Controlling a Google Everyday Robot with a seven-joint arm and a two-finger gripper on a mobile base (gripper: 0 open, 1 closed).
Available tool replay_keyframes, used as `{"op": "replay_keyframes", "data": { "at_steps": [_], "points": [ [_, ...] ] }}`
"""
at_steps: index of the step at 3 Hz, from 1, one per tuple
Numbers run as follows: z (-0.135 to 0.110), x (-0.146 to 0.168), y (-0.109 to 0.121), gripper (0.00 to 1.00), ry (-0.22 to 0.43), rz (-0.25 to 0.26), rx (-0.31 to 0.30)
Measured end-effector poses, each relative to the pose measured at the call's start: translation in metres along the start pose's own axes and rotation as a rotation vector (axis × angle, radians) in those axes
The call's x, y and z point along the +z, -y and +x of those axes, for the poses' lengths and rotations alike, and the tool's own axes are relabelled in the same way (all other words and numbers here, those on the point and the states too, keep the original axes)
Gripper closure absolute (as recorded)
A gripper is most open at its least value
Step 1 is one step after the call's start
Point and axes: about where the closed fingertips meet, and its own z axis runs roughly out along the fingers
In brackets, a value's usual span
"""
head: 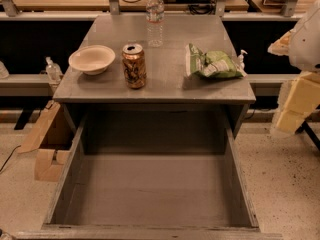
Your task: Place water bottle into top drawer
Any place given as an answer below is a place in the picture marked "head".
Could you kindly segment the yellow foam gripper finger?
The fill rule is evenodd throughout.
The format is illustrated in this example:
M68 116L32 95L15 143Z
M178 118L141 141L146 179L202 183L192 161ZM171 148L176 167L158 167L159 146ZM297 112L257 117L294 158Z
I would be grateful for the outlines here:
M270 132L293 135L320 105L320 74L302 72L282 84Z
M289 43L291 39L291 30L287 31L281 38L272 43L267 51L277 56L289 55Z

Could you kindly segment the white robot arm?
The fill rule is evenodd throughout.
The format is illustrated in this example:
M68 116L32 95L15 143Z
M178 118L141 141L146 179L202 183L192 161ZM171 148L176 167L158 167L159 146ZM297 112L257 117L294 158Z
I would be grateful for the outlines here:
M288 56L290 64L301 71L281 85L271 126L275 136L293 135L320 105L320 0L268 52Z

